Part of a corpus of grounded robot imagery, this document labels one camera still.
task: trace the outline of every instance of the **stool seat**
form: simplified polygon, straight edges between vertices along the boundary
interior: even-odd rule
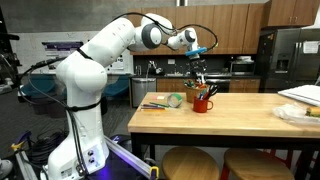
[[[164,175],[172,180],[218,180],[219,168],[206,152],[195,147],[175,147],[163,157]]]
[[[255,149],[231,148],[225,152],[224,163],[243,180],[293,180],[291,171],[280,161]]]

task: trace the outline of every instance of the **wall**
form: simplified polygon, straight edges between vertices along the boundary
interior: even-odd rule
[[[189,5],[264,3],[267,0],[189,0]],[[176,0],[0,0],[8,32],[99,31],[133,7],[175,6]]]
[[[97,34],[98,31],[78,31],[78,32],[46,32],[46,33],[15,33],[20,37],[19,41],[10,41],[12,51],[17,53],[22,66],[18,67],[19,73],[23,73],[29,69],[31,65],[36,62],[50,59],[52,57],[46,56],[45,48],[42,42],[48,41],[82,41],[86,43]],[[122,53],[123,69],[113,69],[106,67],[108,74],[125,74],[133,73],[133,57],[129,51]],[[50,71],[48,67],[37,69],[36,73],[55,73]]]

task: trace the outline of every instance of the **red cup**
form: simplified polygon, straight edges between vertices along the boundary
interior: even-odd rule
[[[205,99],[198,99],[197,97],[194,97],[193,99],[193,111],[198,113],[205,113],[207,110],[210,110],[213,108],[213,102],[210,100]]]

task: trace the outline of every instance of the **stainless steel refrigerator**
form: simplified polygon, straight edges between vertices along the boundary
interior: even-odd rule
[[[262,77],[260,92],[315,84],[320,73],[319,43],[320,29],[281,29],[261,35],[255,70]]]

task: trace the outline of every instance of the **countertop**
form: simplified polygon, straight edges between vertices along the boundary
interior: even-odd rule
[[[148,93],[141,104],[170,93]],[[268,93],[217,93],[210,100],[213,109],[196,113],[186,94],[179,93],[182,104],[179,108],[166,110],[141,110],[139,107],[128,124],[130,133],[232,135],[260,137],[319,138],[320,126],[291,124],[278,118],[272,109],[296,100]],[[308,105],[298,102],[301,107]]]
[[[146,78],[146,74],[142,75],[130,75],[129,78]],[[163,76],[163,75],[148,75],[148,78],[157,78],[157,79],[193,79],[194,76],[191,75],[183,75],[183,76]],[[261,79],[259,75],[237,75],[231,76],[231,79]]]

